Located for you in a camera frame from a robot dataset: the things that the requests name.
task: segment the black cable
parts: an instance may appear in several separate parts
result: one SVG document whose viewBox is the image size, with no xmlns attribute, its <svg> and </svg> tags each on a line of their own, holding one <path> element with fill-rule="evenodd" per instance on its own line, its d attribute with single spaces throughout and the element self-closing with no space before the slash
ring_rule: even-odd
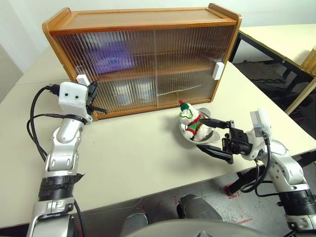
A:
<svg viewBox="0 0 316 237">
<path fill-rule="evenodd" d="M 264 136 L 264 141 L 265 141 L 265 144 L 267 146 L 267 153 L 268 153 L 266 168 L 264 169 L 262 175 L 258 179 L 256 179 L 255 182 L 246 184 L 246 185 L 241 187 L 240 191 L 242 193 L 249 193 L 249 192 L 253 191 L 254 189 L 256 189 L 264 181 L 264 179 L 266 178 L 266 176 L 268 174 L 268 171 L 270 169 L 270 163 L 271 163 L 271 147 L 270 147 L 269 137 Z"/>
<path fill-rule="evenodd" d="M 75 199 L 74 205 L 75 205 L 75 208 L 77 210 L 79 222 L 80 222 L 80 225 L 81 225 L 82 236 L 83 237 L 87 237 L 87 232 L 86 232 L 85 225 L 84 225 L 84 220 L 83 220 L 83 214 L 80 211 L 80 208 L 79 208 L 79 205 L 78 205 L 76 199 Z"/>
<path fill-rule="evenodd" d="M 278 196 L 278 193 L 272 193 L 272 194 L 258 194 L 258 189 L 255 188 L 255 193 L 258 197 L 264 198 L 264 197 L 270 197 L 270 196 Z"/>
<path fill-rule="evenodd" d="M 291 231 L 289 233 L 287 233 L 285 236 L 283 237 L 296 237 L 296 234 L 294 233 L 294 231 Z"/>
<path fill-rule="evenodd" d="M 39 114 L 39 115 L 34 116 L 34 118 L 41 117 L 41 116 L 52 117 L 52 118 L 61 118 L 61 119 L 63 119 L 65 117 L 64 115 L 59 115 L 59 114 Z M 30 123 L 31 123 L 31 120 L 29 119 L 26 123 L 26 130 L 27 130 L 30 138 L 32 139 L 32 141 L 35 143 L 35 139 L 30 131 Z M 41 146 L 40 146 L 40 149 L 41 149 L 41 152 L 45 156 L 47 156 L 47 152 Z"/>
<path fill-rule="evenodd" d="M 38 140 L 38 137 L 36 135 L 36 131 L 35 131 L 35 126 L 34 126 L 34 110 L 35 110 L 35 104 L 36 104 L 36 101 L 38 100 L 40 94 L 45 91 L 45 90 L 50 90 L 50 86 L 47 85 L 45 87 L 43 87 L 42 89 L 40 89 L 38 91 L 38 93 L 36 93 L 34 99 L 33 99 L 33 102 L 32 102 L 32 105 L 31 105 L 31 112 L 30 112 L 30 124 L 31 124 L 31 130 L 32 130 L 32 135 L 33 135 L 33 139 L 34 139 L 34 143 L 39 151 L 39 154 L 42 158 L 43 161 L 46 160 L 46 156 L 44 155 L 44 153 L 42 152 L 42 148 L 40 147 L 40 143 L 39 143 L 39 140 Z"/>
<path fill-rule="evenodd" d="M 259 168 L 259 163 L 258 163 L 257 158 L 254 159 L 254 161 L 256 162 L 256 182 L 258 182 L 259 174 L 260 174 L 260 168 Z"/>
</svg>

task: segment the black table leg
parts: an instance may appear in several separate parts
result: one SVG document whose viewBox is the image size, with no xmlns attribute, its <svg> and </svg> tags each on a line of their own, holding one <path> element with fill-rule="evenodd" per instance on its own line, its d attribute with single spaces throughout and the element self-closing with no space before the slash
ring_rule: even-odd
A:
<svg viewBox="0 0 316 237">
<path fill-rule="evenodd" d="M 296 65 L 288 62 L 286 59 L 280 57 L 279 55 L 275 54 L 274 52 L 270 51 L 269 49 L 265 48 L 263 45 L 255 42 L 253 39 L 248 38 L 248 36 L 245 36 L 241 33 L 238 34 L 238 39 L 245 41 L 249 45 L 255 47 L 257 50 L 263 52 L 264 54 L 268 55 L 270 58 L 272 58 L 275 62 L 282 64 L 285 66 L 288 70 L 291 72 L 294 72 L 296 75 L 299 75 L 301 78 L 309 78 L 309 81 L 313 79 L 311 75 L 308 73 L 302 71 L 299 67 Z"/>
<path fill-rule="evenodd" d="M 233 47 L 233 49 L 232 49 L 232 52 L 231 52 L 231 55 L 230 55 L 228 61 L 232 62 L 232 61 L 234 60 L 235 54 L 236 54 L 237 49 L 238 49 L 239 44 L 240 44 L 240 40 L 241 40 L 241 38 L 240 38 L 240 33 L 238 33 L 237 38 L 236 38 L 236 41 L 235 41 L 235 44 L 234 44 L 234 47 Z"/>
<path fill-rule="evenodd" d="M 259 175 L 262 174 L 262 172 L 264 171 L 265 166 L 262 165 L 259 167 Z M 249 184 L 250 182 L 254 181 L 256 179 L 256 171 L 257 168 L 252 168 L 251 170 L 249 170 L 247 173 L 245 173 L 244 175 L 241 175 L 240 173 L 238 175 L 239 179 L 237 179 L 235 182 L 233 182 L 232 184 L 230 184 L 227 187 L 227 193 L 228 195 L 232 196 L 235 192 L 237 192 L 242 186 L 244 186 L 245 184 Z"/>
<path fill-rule="evenodd" d="M 289 70 L 289 69 L 285 70 L 285 72 L 282 75 L 282 78 L 283 78 L 284 81 L 286 81 L 286 79 L 290 75 L 290 73 L 291 73 L 291 70 Z"/>
<path fill-rule="evenodd" d="M 304 153 L 301 155 L 301 159 L 297 162 L 300 164 L 300 166 L 304 167 L 306 165 L 309 165 L 313 161 L 316 161 L 316 151 Z"/>
<path fill-rule="evenodd" d="M 288 85 L 288 87 L 285 89 L 285 93 L 289 93 L 293 90 L 293 88 L 300 82 L 300 77 L 296 76 L 293 81 Z"/>
</svg>

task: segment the green hat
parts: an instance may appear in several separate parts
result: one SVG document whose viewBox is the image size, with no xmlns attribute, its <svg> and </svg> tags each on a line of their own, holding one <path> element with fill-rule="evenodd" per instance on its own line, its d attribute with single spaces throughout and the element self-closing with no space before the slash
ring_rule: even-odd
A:
<svg viewBox="0 0 316 237">
<path fill-rule="evenodd" d="M 189 108 L 189 105 L 183 102 L 183 100 L 179 100 L 179 104 L 180 104 L 181 111 L 187 110 Z"/>
</svg>

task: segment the wicker basket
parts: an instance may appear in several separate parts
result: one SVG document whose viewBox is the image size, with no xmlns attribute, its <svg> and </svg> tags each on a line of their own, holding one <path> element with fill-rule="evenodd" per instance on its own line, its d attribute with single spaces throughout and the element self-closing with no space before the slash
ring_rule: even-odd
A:
<svg viewBox="0 0 316 237">
<path fill-rule="evenodd" d="M 316 76 L 316 46 L 302 63 L 301 69 L 313 76 Z"/>
</svg>

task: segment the metal bowl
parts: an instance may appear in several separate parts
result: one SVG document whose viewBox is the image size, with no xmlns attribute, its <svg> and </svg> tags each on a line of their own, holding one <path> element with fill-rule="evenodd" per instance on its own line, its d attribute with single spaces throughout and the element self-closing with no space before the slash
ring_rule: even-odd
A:
<svg viewBox="0 0 316 237">
<path fill-rule="evenodd" d="M 211 118 L 211 113 L 207 108 L 200 108 L 198 109 L 198 113 L 202 116 L 204 116 L 206 119 L 210 119 Z M 208 134 L 203 140 L 199 141 L 199 142 L 195 142 L 191 139 L 188 139 L 184 136 L 184 132 L 187 129 L 187 125 L 183 124 L 180 122 L 179 120 L 179 128 L 181 131 L 181 134 L 183 135 L 183 137 L 188 140 L 189 142 L 192 142 L 194 144 L 204 144 L 207 142 L 211 142 L 211 143 L 217 143 L 219 142 L 219 140 L 221 139 L 218 132 L 216 131 L 216 129 L 214 129 L 212 132 L 210 132 L 210 134 Z"/>
</svg>

